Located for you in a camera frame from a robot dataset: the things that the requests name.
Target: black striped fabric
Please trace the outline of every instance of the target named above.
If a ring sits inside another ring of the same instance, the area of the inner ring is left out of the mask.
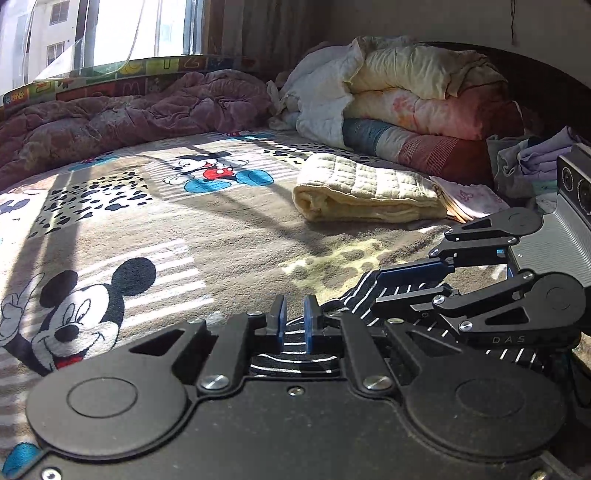
[[[357,285],[338,298],[346,308],[359,316],[365,324],[370,326],[383,325],[383,319],[376,318],[370,311],[371,304],[378,297],[407,293],[424,288],[433,288],[437,284],[421,283],[399,287],[383,288],[377,284],[379,271],[365,273]],[[442,337],[450,335],[444,326],[433,323],[432,320],[419,320],[416,325],[424,326],[432,335]],[[289,320],[284,336],[284,352],[279,355],[263,353],[252,358],[251,375],[257,377],[329,377],[340,376],[339,359],[330,355],[309,355],[306,353],[306,339],[304,335],[304,319],[299,317]],[[542,364],[532,349],[507,349],[485,351],[487,355],[497,356],[504,361],[516,362],[527,368],[541,370]]]

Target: bolt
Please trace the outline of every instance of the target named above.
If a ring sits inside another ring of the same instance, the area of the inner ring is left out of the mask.
[[[221,390],[230,384],[230,379],[225,375],[207,375],[201,380],[201,386],[206,390]]]
[[[61,473],[55,468],[46,468],[41,472],[41,480],[61,480]]]
[[[368,390],[387,390],[392,385],[392,379],[385,375],[372,375],[363,381],[363,386]]]
[[[543,470],[537,470],[531,474],[530,480],[546,480],[548,478],[548,474]]]
[[[472,322],[470,322],[469,320],[464,320],[460,324],[460,330],[462,332],[469,332],[470,330],[472,330]]]
[[[287,392],[292,397],[299,397],[300,395],[303,395],[306,391],[303,387],[291,387]]]

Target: mickey mouse ear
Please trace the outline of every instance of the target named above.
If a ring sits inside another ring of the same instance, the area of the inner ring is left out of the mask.
[[[132,258],[115,270],[111,284],[129,297],[148,290],[156,281],[156,266],[147,258]]]
[[[64,270],[53,277],[41,290],[39,305],[46,309],[59,305],[78,283],[78,274],[73,270]]]

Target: purple blanket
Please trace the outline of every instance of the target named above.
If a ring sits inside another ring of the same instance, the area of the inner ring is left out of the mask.
[[[0,124],[0,191],[32,175],[121,147],[259,126],[271,101],[243,72],[191,72],[162,93],[89,97],[24,108]]]

